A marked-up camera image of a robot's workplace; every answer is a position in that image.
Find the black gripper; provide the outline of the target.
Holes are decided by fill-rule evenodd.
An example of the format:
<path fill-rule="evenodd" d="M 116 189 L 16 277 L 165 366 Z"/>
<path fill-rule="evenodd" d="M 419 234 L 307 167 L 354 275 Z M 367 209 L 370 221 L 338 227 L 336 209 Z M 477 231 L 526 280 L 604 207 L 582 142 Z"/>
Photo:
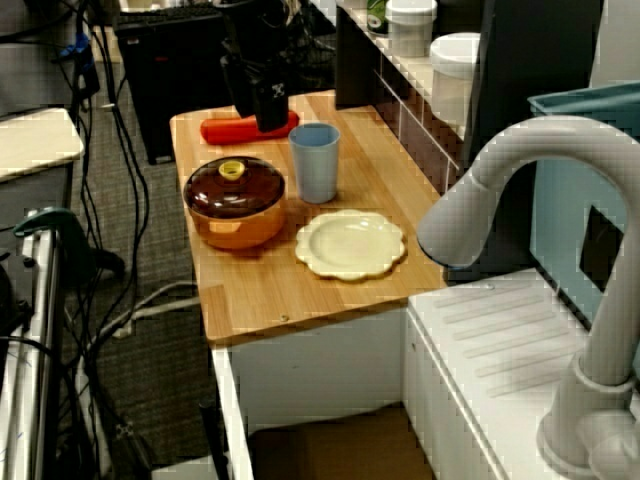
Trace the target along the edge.
<path fill-rule="evenodd" d="M 220 64 L 232 103 L 242 118 L 254 114 L 263 133 L 288 120 L 287 43 L 285 28 L 229 28 L 223 42 Z"/>

